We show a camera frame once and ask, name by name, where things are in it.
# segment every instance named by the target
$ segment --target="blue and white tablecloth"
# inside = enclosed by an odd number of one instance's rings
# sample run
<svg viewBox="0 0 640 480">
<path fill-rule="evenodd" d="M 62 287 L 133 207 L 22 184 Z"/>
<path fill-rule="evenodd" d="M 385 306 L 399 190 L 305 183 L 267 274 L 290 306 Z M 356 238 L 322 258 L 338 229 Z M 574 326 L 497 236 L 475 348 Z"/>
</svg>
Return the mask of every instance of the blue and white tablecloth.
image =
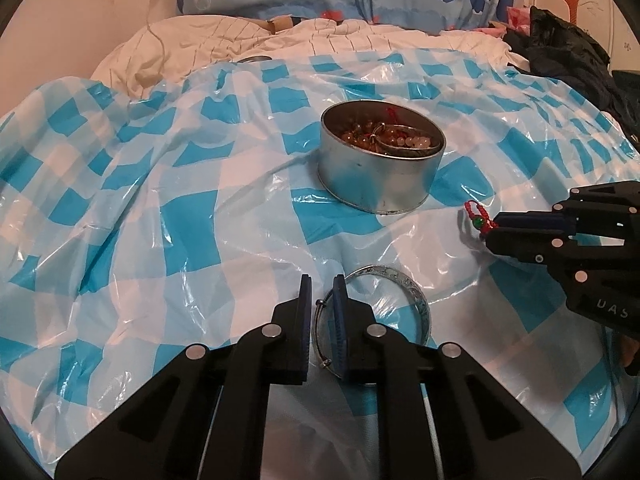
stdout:
<svg viewBox="0 0 640 480">
<path fill-rule="evenodd" d="M 320 114 L 357 98 L 446 133 L 417 211 L 367 214 L 322 189 Z M 548 210 L 571 187 L 638 175 L 622 133 L 561 82 L 445 50 L 219 63 L 140 102 L 63 78 L 0 124 L 0 406 L 49 472 L 185 345 L 268 322 L 304 272 L 319 298 L 373 263 L 411 275 L 434 344 L 462 344 L 583 468 L 636 398 L 544 267 L 491 256 L 461 213 L 470 198 L 491 215 Z M 353 294 L 415 337 L 386 283 Z M 272 389 L 266 478 L 373 478 L 375 409 L 312 358 L 309 383 Z"/>
</svg>

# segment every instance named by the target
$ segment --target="silver tin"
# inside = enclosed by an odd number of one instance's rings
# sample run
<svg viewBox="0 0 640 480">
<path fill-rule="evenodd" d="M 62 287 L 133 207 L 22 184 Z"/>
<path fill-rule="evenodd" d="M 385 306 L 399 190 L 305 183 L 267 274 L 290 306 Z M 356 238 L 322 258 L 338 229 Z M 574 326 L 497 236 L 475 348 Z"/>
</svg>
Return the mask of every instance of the silver tin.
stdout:
<svg viewBox="0 0 640 480">
<path fill-rule="evenodd" d="M 424 131 L 440 141 L 433 155 L 400 158 L 368 152 L 336 137 L 352 121 L 389 123 L 392 107 L 398 123 Z M 348 101 L 333 105 L 320 119 L 318 176 L 326 189 L 338 200 L 363 211 L 398 214 L 416 209 L 431 189 L 447 141 L 432 121 L 409 108 L 384 101 Z"/>
</svg>

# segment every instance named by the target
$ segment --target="green bead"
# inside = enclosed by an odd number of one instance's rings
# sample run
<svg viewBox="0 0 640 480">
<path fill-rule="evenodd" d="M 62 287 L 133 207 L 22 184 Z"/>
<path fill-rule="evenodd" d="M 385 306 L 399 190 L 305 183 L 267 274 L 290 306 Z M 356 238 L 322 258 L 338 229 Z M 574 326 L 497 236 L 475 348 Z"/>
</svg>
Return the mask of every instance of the green bead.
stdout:
<svg viewBox="0 0 640 480">
<path fill-rule="evenodd" d="M 480 230 L 484 227 L 484 218 L 477 216 L 471 221 L 471 223 L 476 229 Z"/>
</svg>

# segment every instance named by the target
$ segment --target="silver bangle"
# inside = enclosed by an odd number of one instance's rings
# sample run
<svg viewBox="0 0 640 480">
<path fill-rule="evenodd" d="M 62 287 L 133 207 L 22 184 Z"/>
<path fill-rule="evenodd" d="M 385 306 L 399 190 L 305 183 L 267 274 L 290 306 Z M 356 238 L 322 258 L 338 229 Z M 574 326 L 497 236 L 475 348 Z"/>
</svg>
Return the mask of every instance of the silver bangle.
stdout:
<svg viewBox="0 0 640 480">
<path fill-rule="evenodd" d="M 365 275 L 379 276 L 381 278 L 391 280 L 392 282 L 402 287 L 402 289 L 409 295 L 409 297 L 411 297 L 412 301 L 414 302 L 415 308 L 420 315 L 420 333 L 418 334 L 418 341 L 420 342 L 420 345 L 427 346 L 427 342 L 429 341 L 431 335 L 431 314 L 429 310 L 429 304 L 427 303 L 427 300 L 424 297 L 420 286 L 415 283 L 414 280 L 409 278 L 404 272 L 382 265 L 370 265 L 367 267 L 362 267 L 358 270 L 354 270 L 351 274 L 345 277 L 344 281 L 345 283 L 349 283 L 355 278 L 359 278 L 360 276 Z M 334 291 L 333 289 L 331 289 L 324 297 L 324 300 L 316 301 L 316 312 L 314 315 L 312 336 L 316 356 L 320 361 L 320 367 L 329 370 L 334 376 L 341 379 L 340 375 L 331 368 L 331 359 L 329 359 L 322 352 L 318 337 L 318 327 L 320 325 L 320 317 L 322 315 L 322 311 L 327 306 L 327 303 L 329 302 L 329 299 L 331 298 L 333 293 Z"/>
</svg>

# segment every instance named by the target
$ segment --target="silver screw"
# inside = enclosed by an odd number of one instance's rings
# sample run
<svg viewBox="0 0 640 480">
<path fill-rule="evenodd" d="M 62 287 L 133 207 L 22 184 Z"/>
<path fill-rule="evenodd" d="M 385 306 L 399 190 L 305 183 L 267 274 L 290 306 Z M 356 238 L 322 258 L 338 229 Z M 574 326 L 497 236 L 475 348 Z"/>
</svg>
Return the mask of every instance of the silver screw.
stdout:
<svg viewBox="0 0 640 480">
<path fill-rule="evenodd" d="M 451 359 L 460 357 L 462 355 L 462 348 L 455 343 L 446 343 L 442 346 L 442 353 Z"/>
<path fill-rule="evenodd" d="M 367 334 L 372 337 L 382 337 L 386 334 L 386 326 L 374 323 L 367 326 Z"/>
<path fill-rule="evenodd" d="M 584 272 L 583 270 L 579 270 L 578 272 L 575 273 L 575 281 L 578 283 L 584 283 L 587 281 L 588 279 L 588 275 L 586 272 Z"/>
<path fill-rule="evenodd" d="M 262 327 L 262 335 L 265 337 L 277 337 L 282 333 L 282 329 L 280 325 L 276 325 L 275 323 L 269 323 Z"/>
<path fill-rule="evenodd" d="M 191 345 L 186 351 L 187 357 L 192 361 L 202 359 L 206 353 L 207 349 L 203 345 Z"/>
</svg>

